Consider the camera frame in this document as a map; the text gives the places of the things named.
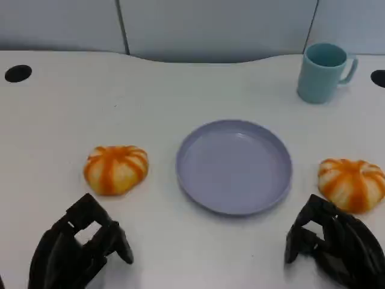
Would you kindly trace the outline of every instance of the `light blue mug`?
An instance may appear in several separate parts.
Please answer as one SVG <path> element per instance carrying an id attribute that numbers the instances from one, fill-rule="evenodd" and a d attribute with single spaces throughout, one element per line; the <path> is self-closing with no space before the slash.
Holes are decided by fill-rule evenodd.
<path id="1" fill-rule="evenodd" d="M 309 46 L 303 55 L 298 95 L 311 104 L 322 104 L 333 97 L 339 84 L 348 84 L 357 70 L 358 59 L 353 58 L 353 65 L 348 76 L 341 79 L 347 65 L 348 54 L 340 47 L 330 43 L 317 43 Z"/>

